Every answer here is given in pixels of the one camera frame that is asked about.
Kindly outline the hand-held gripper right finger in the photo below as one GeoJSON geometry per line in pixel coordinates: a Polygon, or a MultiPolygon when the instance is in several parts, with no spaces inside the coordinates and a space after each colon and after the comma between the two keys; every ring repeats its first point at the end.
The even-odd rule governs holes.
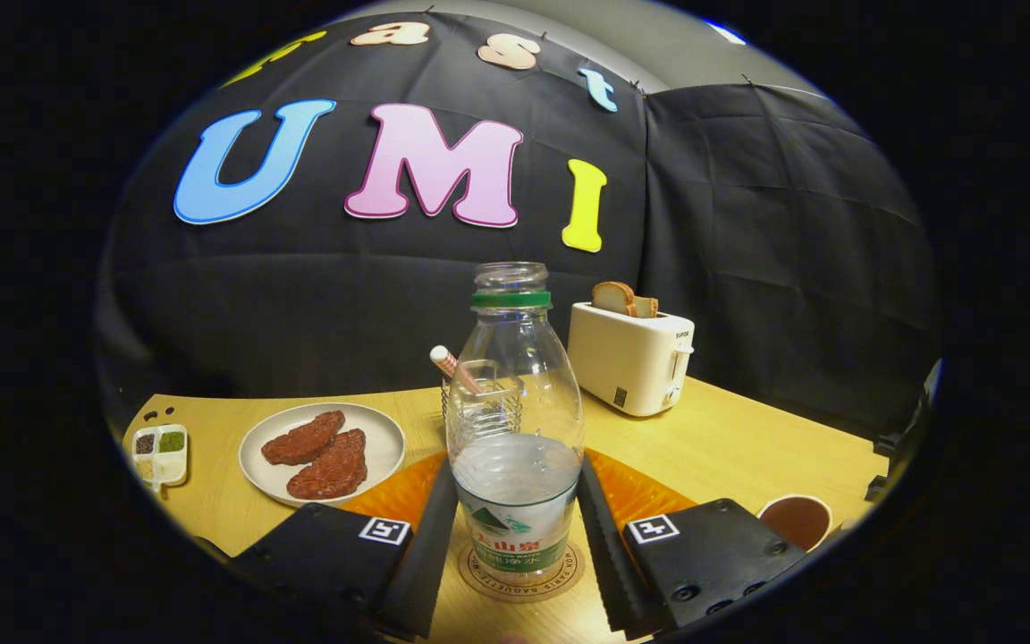
{"type": "Polygon", "coordinates": [[[609,626],[630,640],[716,623],[806,557],[735,501],[696,503],[593,449],[578,503],[609,626]]]}

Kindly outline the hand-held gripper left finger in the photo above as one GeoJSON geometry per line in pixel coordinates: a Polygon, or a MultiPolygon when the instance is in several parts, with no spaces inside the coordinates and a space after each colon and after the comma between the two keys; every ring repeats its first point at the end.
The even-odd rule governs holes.
{"type": "Polygon", "coordinates": [[[340,508],[302,506],[230,566],[320,631],[425,639],[454,517],[451,468],[435,453],[340,508]]]}

